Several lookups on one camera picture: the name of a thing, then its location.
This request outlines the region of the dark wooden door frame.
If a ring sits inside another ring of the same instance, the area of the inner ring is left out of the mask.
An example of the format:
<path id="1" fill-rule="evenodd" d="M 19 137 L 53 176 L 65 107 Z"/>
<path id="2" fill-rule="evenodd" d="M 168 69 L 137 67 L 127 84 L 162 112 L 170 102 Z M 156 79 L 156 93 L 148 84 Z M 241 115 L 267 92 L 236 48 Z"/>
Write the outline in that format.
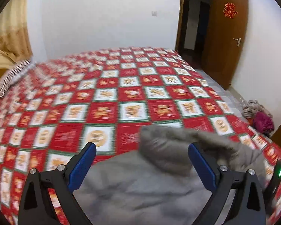
<path id="1" fill-rule="evenodd" d="M 176 51 L 202 53 L 211 0 L 180 0 Z"/>

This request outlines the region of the magenta garment on floor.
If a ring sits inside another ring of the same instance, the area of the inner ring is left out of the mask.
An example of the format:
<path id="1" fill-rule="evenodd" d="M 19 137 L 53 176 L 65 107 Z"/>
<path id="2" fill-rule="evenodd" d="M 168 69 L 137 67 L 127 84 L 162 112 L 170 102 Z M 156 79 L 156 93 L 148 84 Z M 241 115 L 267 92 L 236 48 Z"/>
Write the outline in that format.
<path id="1" fill-rule="evenodd" d="M 274 131 L 274 123 L 270 116 L 263 112 L 257 112 L 252 120 L 252 126 L 263 135 L 269 137 Z"/>

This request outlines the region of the brown wooden door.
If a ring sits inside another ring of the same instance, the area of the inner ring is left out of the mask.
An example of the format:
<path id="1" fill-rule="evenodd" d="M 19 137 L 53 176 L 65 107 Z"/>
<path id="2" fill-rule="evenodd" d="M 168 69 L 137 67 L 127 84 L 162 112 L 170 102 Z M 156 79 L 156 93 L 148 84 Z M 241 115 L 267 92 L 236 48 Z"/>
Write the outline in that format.
<path id="1" fill-rule="evenodd" d="M 225 3 L 235 4 L 238 14 L 234 19 L 224 16 Z M 231 85 L 242 53 L 248 10 L 248 0 L 211 0 L 202 68 L 224 89 Z M 241 38 L 239 47 L 234 38 Z"/>

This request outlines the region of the grey puffer jacket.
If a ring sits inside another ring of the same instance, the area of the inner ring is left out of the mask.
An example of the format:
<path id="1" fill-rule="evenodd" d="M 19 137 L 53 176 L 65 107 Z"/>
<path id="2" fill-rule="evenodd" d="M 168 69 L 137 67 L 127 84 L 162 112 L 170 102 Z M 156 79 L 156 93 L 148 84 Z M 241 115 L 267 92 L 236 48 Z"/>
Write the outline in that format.
<path id="1" fill-rule="evenodd" d="M 188 157 L 198 143 L 219 165 L 253 169 L 265 187 L 265 157 L 216 133 L 147 125 L 136 151 L 92 166 L 74 196 L 93 224 L 192 224 L 211 193 Z"/>

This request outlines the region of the red double-happiness door sticker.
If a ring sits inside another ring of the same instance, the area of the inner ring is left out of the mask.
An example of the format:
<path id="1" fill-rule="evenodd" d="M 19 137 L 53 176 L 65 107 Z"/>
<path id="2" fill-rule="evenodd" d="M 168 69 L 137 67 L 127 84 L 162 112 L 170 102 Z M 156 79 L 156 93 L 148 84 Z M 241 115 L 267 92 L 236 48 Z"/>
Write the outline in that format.
<path id="1" fill-rule="evenodd" d="M 235 10 L 234 3 L 225 3 L 223 13 L 226 18 L 231 19 L 234 19 L 235 15 L 238 14 L 238 12 Z"/>

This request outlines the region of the red white patchwork bedspread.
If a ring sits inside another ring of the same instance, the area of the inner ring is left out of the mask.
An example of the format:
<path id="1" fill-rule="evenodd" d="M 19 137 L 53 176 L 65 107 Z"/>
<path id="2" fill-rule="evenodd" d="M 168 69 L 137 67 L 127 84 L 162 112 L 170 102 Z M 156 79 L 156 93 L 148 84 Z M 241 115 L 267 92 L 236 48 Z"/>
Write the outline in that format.
<path id="1" fill-rule="evenodd" d="M 265 155 L 266 178 L 281 148 L 235 116 L 180 55 L 163 48 L 83 52 L 36 64 L 0 99 L 0 210 L 18 221 L 32 168 L 67 163 L 87 142 L 96 162 L 132 151 L 143 125 L 215 132 Z"/>

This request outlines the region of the striped grey pillow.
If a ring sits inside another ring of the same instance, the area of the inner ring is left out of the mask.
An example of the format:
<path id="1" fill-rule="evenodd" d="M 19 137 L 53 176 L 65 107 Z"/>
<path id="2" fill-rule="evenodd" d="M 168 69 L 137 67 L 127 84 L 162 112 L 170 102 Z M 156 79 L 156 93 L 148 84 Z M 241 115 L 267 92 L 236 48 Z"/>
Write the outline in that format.
<path id="1" fill-rule="evenodd" d="M 3 98 L 7 90 L 22 76 L 24 76 L 30 69 L 35 66 L 35 62 L 31 60 L 21 60 L 15 64 L 11 69 L 7 70 L 0 78 L 0 98 Z"/>

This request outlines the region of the beige gold curtain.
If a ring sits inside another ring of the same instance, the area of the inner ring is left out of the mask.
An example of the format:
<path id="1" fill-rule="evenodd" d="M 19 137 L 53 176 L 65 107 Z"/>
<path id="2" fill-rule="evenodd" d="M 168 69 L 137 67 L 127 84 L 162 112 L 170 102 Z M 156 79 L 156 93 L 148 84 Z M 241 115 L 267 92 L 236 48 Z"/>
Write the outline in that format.
<path id="1" fill-rule="evenodd" d="M 0 54 L 14 63 L 32 57 L 27 0 L 10 0 L 0 13 Z"/>

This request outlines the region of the beige clothes pile on floor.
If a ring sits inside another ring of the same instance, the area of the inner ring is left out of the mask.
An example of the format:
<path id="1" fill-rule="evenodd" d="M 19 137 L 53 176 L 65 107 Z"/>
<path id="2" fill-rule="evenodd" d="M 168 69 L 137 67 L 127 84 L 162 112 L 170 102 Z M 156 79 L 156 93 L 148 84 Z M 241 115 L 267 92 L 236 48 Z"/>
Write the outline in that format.
<path id="1" fill-rule="evenodd" d="M 242 116 L 244 116 L 244 118 L 253 118 L 257 112 L 263 112 L 268 117 L 273 118 L 272 114 L 262 104 L 260 104 L 258 100 L 243 100 L 241 101 L 241 106 Z"/>

